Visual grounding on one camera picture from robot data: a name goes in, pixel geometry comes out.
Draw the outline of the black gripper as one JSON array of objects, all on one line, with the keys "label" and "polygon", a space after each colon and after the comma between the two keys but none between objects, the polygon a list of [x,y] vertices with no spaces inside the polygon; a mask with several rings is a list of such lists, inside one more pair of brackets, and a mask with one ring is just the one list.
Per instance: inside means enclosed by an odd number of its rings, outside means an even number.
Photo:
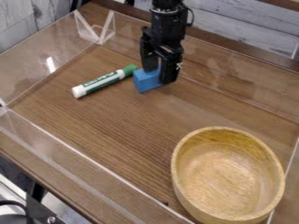
[{"label": "black gripper", "polygon": [[141,28],[140,56],[146,73],[157,69],[161,57],[158,80],[165,85],[176,81],[182,63],[182,46],[185,30],[189,26],[186,6],[152,6],[150,26]]}]

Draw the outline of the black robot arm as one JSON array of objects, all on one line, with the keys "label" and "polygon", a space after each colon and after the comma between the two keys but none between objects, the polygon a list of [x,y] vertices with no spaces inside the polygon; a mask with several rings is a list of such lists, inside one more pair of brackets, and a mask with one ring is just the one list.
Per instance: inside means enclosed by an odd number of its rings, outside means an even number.
[{"label": "black robot arm", "polygon": [[176,81],[182,64],[182,45],[190,8],[182,0],[152,0],[150,26],[141,27],[140,56],[144,71],[158,69],[161,84]]}]

